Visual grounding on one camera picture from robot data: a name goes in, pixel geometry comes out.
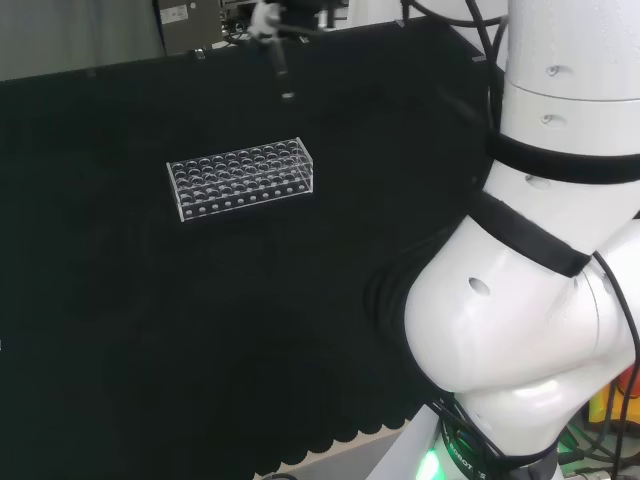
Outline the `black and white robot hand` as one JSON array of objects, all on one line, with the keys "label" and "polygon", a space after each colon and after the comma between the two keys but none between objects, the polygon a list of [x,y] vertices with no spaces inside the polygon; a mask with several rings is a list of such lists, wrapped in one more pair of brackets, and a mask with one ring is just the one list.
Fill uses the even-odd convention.
[{"label": "black and white robot hand", "polygon": [[332,26],[331,16],[347,1],[281,0],[257,1],[251,14],[249,37],[261,44],[276,38],[299,38],[318,35],[319,15],[327,13],[327,23]]}]

